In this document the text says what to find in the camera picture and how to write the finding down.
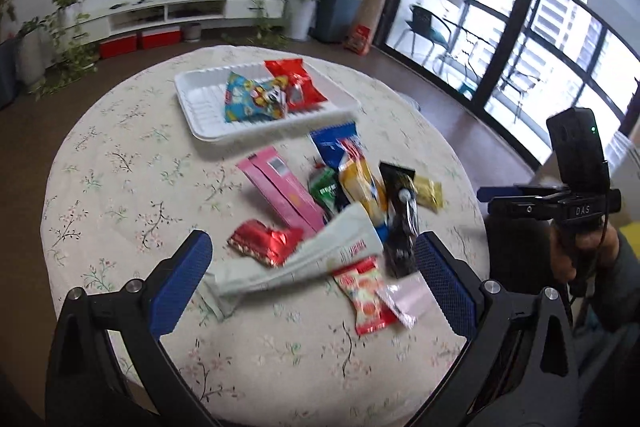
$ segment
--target wooden floor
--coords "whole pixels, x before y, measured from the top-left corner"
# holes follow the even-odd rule
[[[98,63],[98,72],[39,101],[21,96],[0,110],[0,368],[33,410],[44,415],[47,357],[55,325],[40,241],[50,165],[66,134],[116,84],[153,64],[217,39],[138,51]],[[458,154],[474,188],[527,182],[532,172],[493,131],[414,72],[372,50],[366,57],[338,45],[293,43],[287,51],[324,58],[410,95]]]

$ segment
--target red snack bag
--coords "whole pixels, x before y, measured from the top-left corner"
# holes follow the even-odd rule
[[[302,67],[302,58],[265,60],[264,65],[273,76],[286,76],[289,79],[285,88],[289,110],[309,109],[326,102],[326,97],[314,87],[311,77]]]
[[[280,266],[296,249],[302,233],[302,229],[284,232],[268,229],[260,221],[251,219],[242,223],[226,242],[262,264]]]
[[[344,47],[352,52],[356,52],[358,55],[366,55],[369,53],[371,44],[369,42],[369,35],[371,29],[358,24],[354,29],[351,36],[344,43]]]
[[[367,257],[334,272],[334,279],[356,308],[358,335],[381,330],[398,320],[394,312],[376,295],[376,290],[384,282],[375,257]]]

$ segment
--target tv stand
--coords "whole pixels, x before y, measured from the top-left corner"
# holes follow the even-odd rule
[[[282,19],[284,0],[264,0],[264,15]],[[255,0],[149,0],[105,8],[81,23],[83,44],[164,25],[202,22],[209,28],[252,26],[259,8]]]

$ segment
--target tablecloth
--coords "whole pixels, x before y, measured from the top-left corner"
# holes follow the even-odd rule
[[[312,142],[295,132],[232,146],[199,142],[180,110],[174,76],[289,56],[202,48],[141,71],[86,112],[52,164],[42,213],[56,313],[72,287],[110,292],[133,277],[144,279],[193,229],[208,232],[214,256],[224,259],[237,255],[226,239],[246,219],[282,226],[235,164],[272,142],[304,181],[318,156]],[[443,137],[382,82],[305,60],[361,101],[358,132],[376,173],[386,160],[442,182],[446,207],[437,214],[420,208],[420,228],[434,230],[453,256],[488,277],[478,204]],[[124,344],[115,333],[112,339],[123,372],[138,381]],[[437,306],[411,330],[393,325],[358,337],[352,304],[332,278],[256,294],[224,323],[196,293],[175,331],[161,337],[215,416],[256,426],[401,424],[437,386],[464,341]]]

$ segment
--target tray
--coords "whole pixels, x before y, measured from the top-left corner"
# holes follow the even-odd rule
[[[319,128],[345,121],[347,116],[355,119],[360,110],[360,102],[307,62],[303,66],[327,101],[311,110],[290,112],[285,118],[273,121],[225,121],[225,92],[229,73],[233,71],[258,81],[273,78],[263,62],[178,74],[175,77],[175,89],[193,136],[207,142],[227,142],[260,131],[296,126],[308,128],[310,124],[316,123]]]

